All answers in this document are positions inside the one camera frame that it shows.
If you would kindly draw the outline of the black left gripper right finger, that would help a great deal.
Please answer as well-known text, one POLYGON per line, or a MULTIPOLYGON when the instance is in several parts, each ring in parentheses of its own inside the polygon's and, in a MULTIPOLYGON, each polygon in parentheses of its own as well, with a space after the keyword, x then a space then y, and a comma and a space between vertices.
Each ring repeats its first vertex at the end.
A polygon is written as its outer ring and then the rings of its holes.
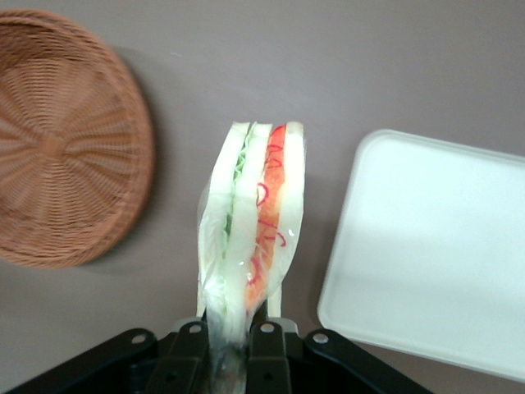
POLYGON ((285 334, 277 323, 265 321, 251 329, 245 392, 248 394, 292 392, 285 334))

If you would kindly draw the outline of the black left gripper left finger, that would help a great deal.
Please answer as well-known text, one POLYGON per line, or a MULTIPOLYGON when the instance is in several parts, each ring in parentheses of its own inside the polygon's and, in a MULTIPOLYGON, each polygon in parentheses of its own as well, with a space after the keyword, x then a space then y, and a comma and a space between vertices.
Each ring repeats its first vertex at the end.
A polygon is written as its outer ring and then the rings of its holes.
POLYGON ((208 369, 208 325, 188 321, 168 335, 167 353, 148 380, 148 393, 200 393, 208 369))

